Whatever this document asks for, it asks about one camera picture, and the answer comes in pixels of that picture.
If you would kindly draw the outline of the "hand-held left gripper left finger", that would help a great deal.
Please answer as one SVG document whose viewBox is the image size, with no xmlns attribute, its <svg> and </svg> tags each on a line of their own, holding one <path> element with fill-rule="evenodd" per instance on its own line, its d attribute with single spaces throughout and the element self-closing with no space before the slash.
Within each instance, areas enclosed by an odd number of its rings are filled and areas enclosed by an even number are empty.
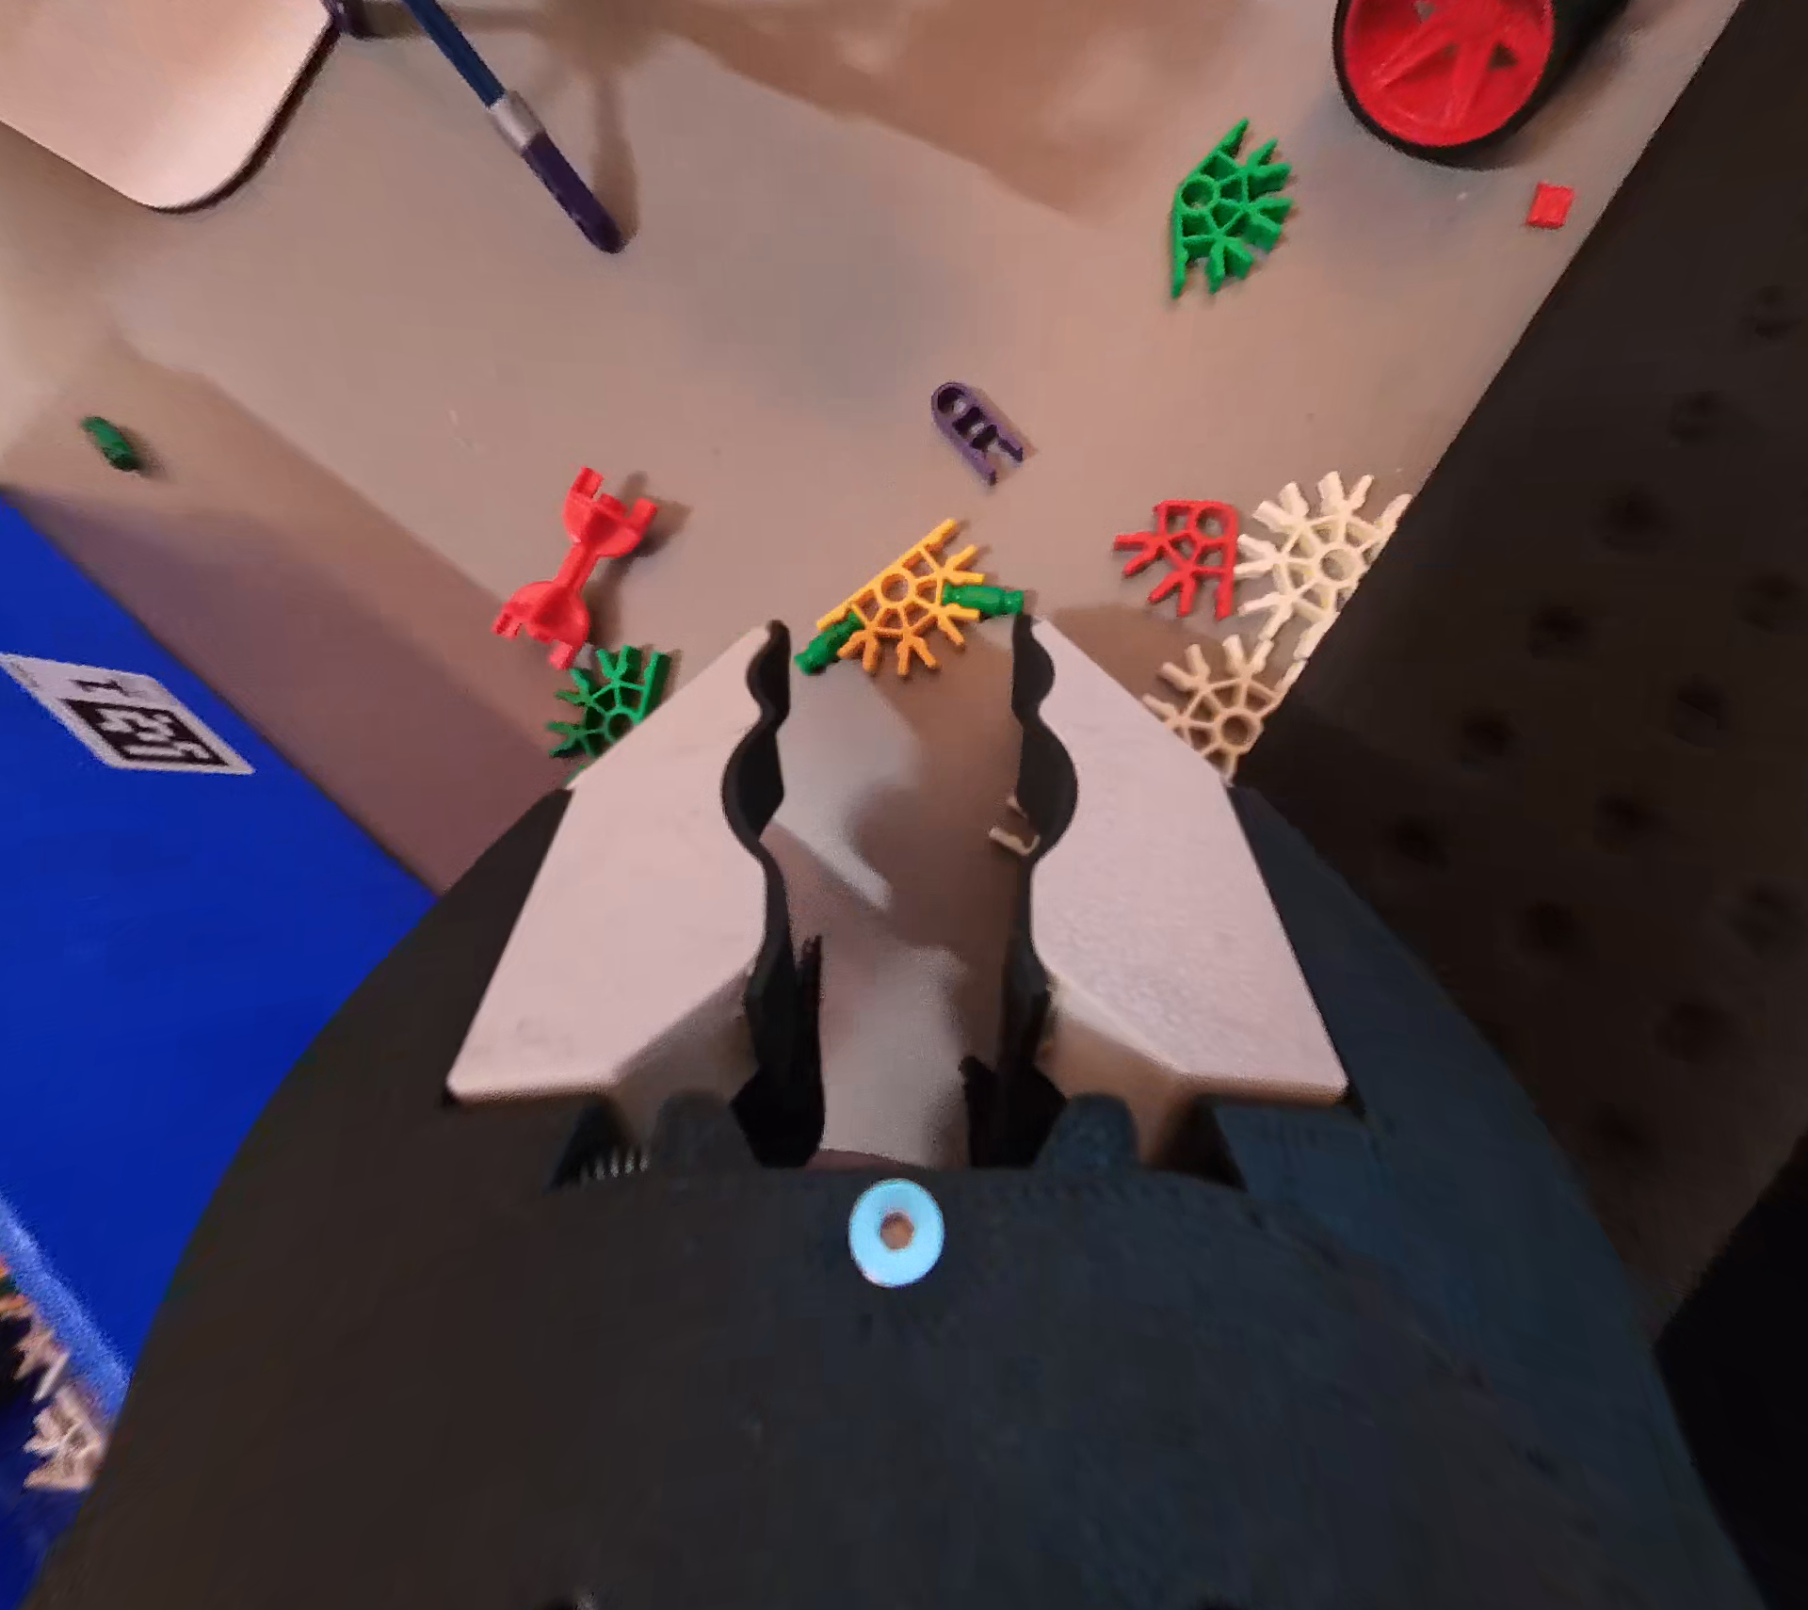
<svg viewBox="0 0 1808 1610">
<path fill-rule="evenodd" d="M 758 1162 L 816 1159 L 824 944 L 797 940 L 763 840 L 792 675 L 790 628 L 754 628 L 566 786 L 447 1076 L 456 1102 L 601 1100 L 650 1130 L 711 1095 Z"/>
</svg>

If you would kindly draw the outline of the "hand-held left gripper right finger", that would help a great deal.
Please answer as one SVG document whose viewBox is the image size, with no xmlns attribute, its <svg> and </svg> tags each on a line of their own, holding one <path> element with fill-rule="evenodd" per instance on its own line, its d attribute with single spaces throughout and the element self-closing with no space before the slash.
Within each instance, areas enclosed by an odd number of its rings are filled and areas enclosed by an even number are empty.
<svg viewBox="0 0 1808 1610">
<path fill-rule="evenodd" d="M 1104 1096 L 1136 1153 L 1204 1102 L 1328 1108 L 1345 1062 L 1230 786 L 1053 624 L 1012 626 L 1016 859 L 993 1053 L 963 1062 L 967 1155 L 1027 1168 Z"/>
</svg>

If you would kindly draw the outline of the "green fan-shaped connector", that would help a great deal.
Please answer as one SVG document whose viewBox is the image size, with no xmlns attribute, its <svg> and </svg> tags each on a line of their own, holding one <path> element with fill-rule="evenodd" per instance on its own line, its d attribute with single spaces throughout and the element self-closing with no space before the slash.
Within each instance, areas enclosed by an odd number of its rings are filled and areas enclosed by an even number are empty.
<svg viewBox="0 0 1808 1610">
<path fill-rule="evenodd" d="M 545 725 L 551 757 L 573 765 L 601 759 L 658 710 L 671 667 L 671 654 L 654 646 L 586 650 L 554 695 L 560 716 Z"/>
<path fill-rule="evenodd" d="M 1277 140 L 1249 147 L 1242 119 L 1183 176 L 1168 215 L 1170 298 L 1185 296 L 1193 275 L 1208 294 L 1245 281 L 1281 243 L 1296 209 L 1293 164 Z"/>
</svg>

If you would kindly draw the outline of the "beige snowflake connector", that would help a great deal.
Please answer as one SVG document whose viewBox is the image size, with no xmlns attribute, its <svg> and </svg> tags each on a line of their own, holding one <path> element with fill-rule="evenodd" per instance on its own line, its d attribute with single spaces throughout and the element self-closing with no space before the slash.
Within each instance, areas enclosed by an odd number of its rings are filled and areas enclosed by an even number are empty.
<svg viewBox="0 0 1808 1610">
<path fill-rule="evenodd" d="M 1253 648 L 1238 635 L 1210 648 L 1193 643 L 1159 667 L 1142 707 L 1232 786 L 1306 669 L 1302 660 L 1277 667 L 1274 656 L 1274 641 Z"/>
</svg>

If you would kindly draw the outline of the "red bow-shaped connector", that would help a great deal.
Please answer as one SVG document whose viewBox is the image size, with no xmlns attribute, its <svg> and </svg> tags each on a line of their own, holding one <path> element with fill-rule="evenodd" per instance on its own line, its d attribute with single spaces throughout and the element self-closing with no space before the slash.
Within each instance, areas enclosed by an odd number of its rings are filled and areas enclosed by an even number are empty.
<svg viewBox="0 0 1808 1610">
<path fill-rule="evenodd" d="M 596 571 L 633 558 L 658 515 L 656 499 L 624 501 L 607 490 L 603 473 L 579 469 L 560 509 L 567 548 L 554 577 L 519 588 L 492 622 L 492 635 L 502 641 L 528 637 L 549 652 L 556 671 L 575 669 L 581 652 L 594 643 L 586 590 Z"/>
</svg>

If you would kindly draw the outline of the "short green rod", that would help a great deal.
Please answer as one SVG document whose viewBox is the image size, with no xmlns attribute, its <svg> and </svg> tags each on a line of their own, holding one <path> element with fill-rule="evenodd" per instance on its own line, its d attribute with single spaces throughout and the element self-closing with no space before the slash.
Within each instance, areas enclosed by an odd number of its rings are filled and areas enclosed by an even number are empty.
<svg viewBox="0 0 1808 1610">
<path fill-rule="evenodd" d="M 1025 603 L 1019 590 L 986 582 L 914 582 L 899 596 L 871 582 L 852 594 L 841 616 L 827 618 L 792 661 L 805 676 L 822 676 L 844 660 L 858 660 L 863 671 L 873 675 L 878 673 L 884 652 L 891 650 L 899 678 L 908 678 L 914 665 L 935 673 L 935 635 L 961 650 L 965 626 L 1018 616 Z"/>
</svg>

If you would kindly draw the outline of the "red fan-shaped connector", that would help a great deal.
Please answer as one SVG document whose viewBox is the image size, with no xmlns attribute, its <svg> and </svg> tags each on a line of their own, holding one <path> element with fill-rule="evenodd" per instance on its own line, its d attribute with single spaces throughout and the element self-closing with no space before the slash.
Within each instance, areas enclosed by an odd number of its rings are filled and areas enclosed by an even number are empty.
<svg viewBox="0 0 1808 1610">
<path fill-rule="evenodd" d="M 1227 622 L 1236 609 L 1242 522 L 1212 498 L 1166 498 L 1148 522 L 1117 533 L 1112 552 L 1127 580 L 1151 577 L 1146 605 L 1170 605 L 1185 620 L 1204 611 Z"/>
</svg>

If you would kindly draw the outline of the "dark perforated chair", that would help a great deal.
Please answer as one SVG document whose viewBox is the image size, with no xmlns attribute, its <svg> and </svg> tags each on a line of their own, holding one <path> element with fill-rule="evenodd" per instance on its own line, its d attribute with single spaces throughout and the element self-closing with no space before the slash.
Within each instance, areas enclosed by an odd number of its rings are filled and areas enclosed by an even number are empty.
<svg viewBox="0 0 1808 1610">
<path fill-rule="evenodd" d="M 1805 1607 L 1805 2 L 1745 0 L 1264 735 L 1374 963 L 1227 1111 L 1524 1441 L 1513 1607 Z"/>
</svg>

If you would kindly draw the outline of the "white snowflake connector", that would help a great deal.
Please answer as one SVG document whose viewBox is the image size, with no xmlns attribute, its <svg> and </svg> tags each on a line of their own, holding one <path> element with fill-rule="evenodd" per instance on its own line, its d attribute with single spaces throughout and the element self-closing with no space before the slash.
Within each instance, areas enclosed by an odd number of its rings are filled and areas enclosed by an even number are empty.
<svg viewBox="0 0 1808 1610">
<path fill-rule="evenodd" d="M 1294 631 L 1296 663 L 1323 646 L 1413 503 L 1398 494 L 1374 507 L 1374 486 L 1374 475 L 1347 484 L 1338 471 L 1323 475 L 1315 498 L 1285 484 L 1257 507 L 1259 533 L 1238 535 L 1234 612 L 1261 616 L 1264 644 Z"/>
</svg>

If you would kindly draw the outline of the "yellow fan-shaped connector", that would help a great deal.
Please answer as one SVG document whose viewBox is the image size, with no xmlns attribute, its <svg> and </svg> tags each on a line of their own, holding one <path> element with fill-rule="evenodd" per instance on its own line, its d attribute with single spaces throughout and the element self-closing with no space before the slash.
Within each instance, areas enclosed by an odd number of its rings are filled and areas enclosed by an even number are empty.
<svg viewBox="0 0 1808 1610">
<path fill-rule="evenodd" d="M 959 545 L 961 518 L 946 518 L 884 563 L 816 626 L 797 656 L 807 675 L 856 665 L 867 676 L 890 669 L 899 680 L 938 673 L 942 650 L 963 650 L 984 624 L 976 590 L 987 586 L 980 548 Z"/>
</svg>

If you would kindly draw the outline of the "blue plastic bin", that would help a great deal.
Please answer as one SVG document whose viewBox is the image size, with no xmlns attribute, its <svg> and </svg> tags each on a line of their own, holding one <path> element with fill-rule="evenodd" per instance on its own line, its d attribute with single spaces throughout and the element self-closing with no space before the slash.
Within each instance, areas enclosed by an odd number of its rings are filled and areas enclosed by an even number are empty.
<svg viewBox="0 0 1808 1610">
<path fill-rule="evenodd" d="M 2 1194 L 134 1373 L 230 1160 L 430 889 L 12 505 Z M 4 1458 L 4 1601 L 80 1497 Z"/>
</svg>

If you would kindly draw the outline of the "purple clip connector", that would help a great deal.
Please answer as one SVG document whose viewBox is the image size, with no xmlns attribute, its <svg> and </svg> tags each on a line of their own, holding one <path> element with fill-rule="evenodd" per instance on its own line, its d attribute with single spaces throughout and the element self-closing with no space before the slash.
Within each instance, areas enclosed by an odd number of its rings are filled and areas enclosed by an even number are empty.
<svg viewBox="0 0 1808 1610">
<path fill-rule="evenodd" d="M 946 381 L 931 392 L 931 420 L 942 439 L 987 488 L 997 486 L 1003 466 L 1019 469 L 1029 445 L 1019 428 L 982 388 Z"/>
</svg>

